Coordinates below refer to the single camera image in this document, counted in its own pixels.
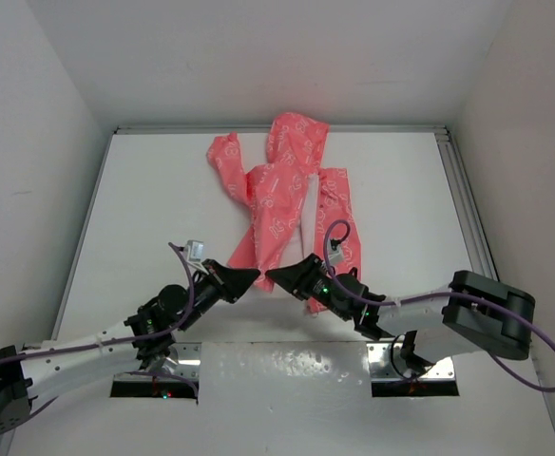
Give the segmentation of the pink patterned jacket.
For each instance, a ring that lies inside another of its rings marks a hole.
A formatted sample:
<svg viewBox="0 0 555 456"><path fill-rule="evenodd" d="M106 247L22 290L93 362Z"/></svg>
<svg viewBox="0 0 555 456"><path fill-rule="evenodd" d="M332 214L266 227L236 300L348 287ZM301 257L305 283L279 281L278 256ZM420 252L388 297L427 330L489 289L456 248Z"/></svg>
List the pink patterned jacket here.
<svg viewBox="0 0 555 456"><path fill-rule="evenodd" d="M226 194L250 213L250 226L228 264L259 269L255 285L265 293L274 290L266 273L284 263L289 248L322 256L326 229L337 219L348 224L333 231L344 239L336 272L362 266L348 172L322 164L329 131L328 124L303 114L280 114L267 136L265 162L250 170L243 167L235 132L216 137L207 151Z"/></svg>

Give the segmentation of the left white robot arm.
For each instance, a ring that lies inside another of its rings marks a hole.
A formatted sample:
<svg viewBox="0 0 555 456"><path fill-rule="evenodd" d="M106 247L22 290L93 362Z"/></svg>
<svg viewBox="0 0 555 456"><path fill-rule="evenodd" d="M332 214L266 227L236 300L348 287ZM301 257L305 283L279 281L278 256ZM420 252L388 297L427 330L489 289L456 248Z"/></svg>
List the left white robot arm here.
<svg viewBox="0 0 555 456"><path fill-rule="evenodd" d="M54 347L0 349L0 435L17 428L58 396L102 377L145 372L168 355L175 331L186 331L219 301L237 302L260 275L213 259L188 272L189 285L164 286L117 324Z"/></svg>

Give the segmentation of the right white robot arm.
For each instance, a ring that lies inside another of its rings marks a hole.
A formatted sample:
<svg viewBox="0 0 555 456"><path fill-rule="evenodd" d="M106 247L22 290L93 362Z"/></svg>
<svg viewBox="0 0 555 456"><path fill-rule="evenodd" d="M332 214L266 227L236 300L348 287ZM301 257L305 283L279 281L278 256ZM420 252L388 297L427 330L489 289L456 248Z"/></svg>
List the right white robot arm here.
<svg viewBox="0 0 555 456"><path fill-rule="evenodd" d="M353 322L372 341L400 340L396 365L405 373L420 375L444 358L470 352L528 357L534 298L471 271L455 272L450 284L428 294L400 299L371 293L355 269L330 276L316 255L267 276L295 298L314 299Z"/></svg>

